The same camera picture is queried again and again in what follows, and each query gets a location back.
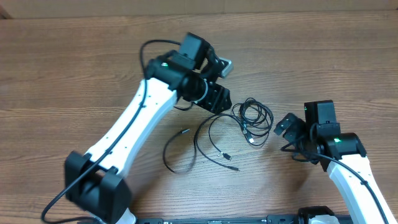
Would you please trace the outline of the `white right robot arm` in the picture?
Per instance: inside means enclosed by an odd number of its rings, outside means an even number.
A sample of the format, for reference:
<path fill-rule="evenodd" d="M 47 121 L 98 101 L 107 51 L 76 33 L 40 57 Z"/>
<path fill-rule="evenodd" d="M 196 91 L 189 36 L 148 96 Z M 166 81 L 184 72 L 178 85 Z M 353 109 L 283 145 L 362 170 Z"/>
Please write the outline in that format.
<path fill-rule="evenodd" d="M 334 102 L 304 104 L 305 119 L 285 115 L 274 129 L 298 162 L 320 164 L 337 187 L 353 223 L 395 223 L 373 176 L 367 151 L 355 133 L 342 133 Z"/>

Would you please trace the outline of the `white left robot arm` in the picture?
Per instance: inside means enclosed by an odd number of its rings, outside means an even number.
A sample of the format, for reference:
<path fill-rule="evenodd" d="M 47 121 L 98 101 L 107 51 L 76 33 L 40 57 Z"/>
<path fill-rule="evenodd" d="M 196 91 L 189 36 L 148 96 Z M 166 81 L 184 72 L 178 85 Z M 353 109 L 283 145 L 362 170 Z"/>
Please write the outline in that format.
<path fill-rule="evenodd" d="M 73 151 L 66 158 L 63 195 L 90 213 L 76 222 L 135 223 L 125 178 L 146 139 L 179 99 L 213 114 L 230 109 L 229 90 L 216 81 L 233 70 L 232 61 L 192 33 L 179 47 L 143 63 L 144 78 L 111 129 L 84 154 Z"/>

